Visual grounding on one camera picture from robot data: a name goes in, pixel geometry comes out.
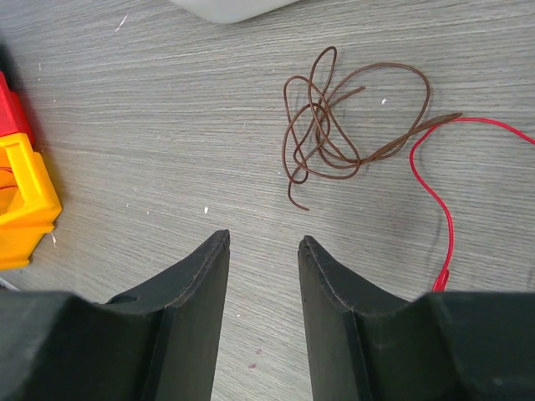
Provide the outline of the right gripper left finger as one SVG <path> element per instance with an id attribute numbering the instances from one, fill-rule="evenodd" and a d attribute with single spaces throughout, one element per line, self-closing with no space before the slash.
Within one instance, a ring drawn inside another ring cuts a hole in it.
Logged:
<path id="1" fill-rule="evenodd" d="M 229 264 L 220 230 L 105 303 L 2 292 L 2 399 L 210 399 Z"/>

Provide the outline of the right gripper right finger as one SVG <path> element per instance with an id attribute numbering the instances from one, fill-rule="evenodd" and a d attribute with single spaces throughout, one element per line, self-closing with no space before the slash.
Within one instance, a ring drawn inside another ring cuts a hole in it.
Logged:
<path id="1" fill-rule="evenodd" d="M 316 400 L 531 400 L 534 295 L 429 292 L 409 302 L 298 248 Z"/>

